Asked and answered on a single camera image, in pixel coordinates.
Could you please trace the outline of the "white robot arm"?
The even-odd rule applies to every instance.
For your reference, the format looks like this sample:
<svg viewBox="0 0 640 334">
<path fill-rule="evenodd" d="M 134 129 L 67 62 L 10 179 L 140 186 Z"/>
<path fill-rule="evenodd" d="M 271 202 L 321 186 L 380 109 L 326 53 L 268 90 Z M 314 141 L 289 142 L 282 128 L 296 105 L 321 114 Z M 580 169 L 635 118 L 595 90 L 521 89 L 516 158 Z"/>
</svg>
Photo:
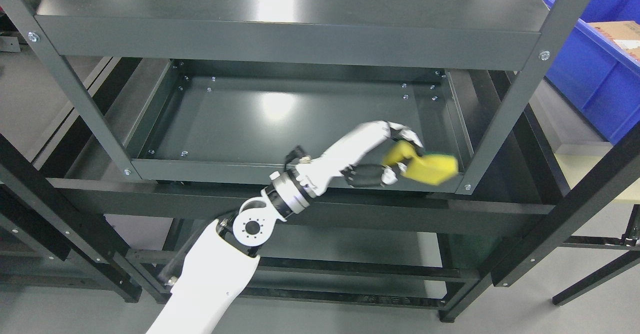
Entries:
<svg viewBox="0 0 640 334">
<path fill-rule="evenodd" d="M 304 211 L 348 167 L 340 157 L 325 152 L 292 169 L 274 172 L 260 195 L 245 201 L 231 220 L 233 238 L 251 249 L 262 245 L 277 222 Z M 249 284 L 260 257 L 227 242 L 223 232 L 222 220 L 215 219 L 195 238 L 149 334 L 210 334 Z"/>
</svg>

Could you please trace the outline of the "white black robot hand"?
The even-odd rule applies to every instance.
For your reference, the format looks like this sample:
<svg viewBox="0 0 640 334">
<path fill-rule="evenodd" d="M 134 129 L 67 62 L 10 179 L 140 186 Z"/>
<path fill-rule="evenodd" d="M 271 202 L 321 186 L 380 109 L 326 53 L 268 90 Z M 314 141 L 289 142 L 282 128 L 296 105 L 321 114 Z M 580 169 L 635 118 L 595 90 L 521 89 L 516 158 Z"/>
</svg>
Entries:
<svg viewBox="0 0 640 334">
<path fill-rule="evenodd" d="M 402 124 L 377 120 L 358 125 L 331 145 L 325 152 L 308 163 L 295 166 L 295 179 L 314 196 L 319 197 L 329 188 L 335 177 L 343 176 L 347 168 L 356 167 L 372 150 L 386 140 L 405 140 L 423 155 L 425 147 L 418 134 Z"/>
</svg>

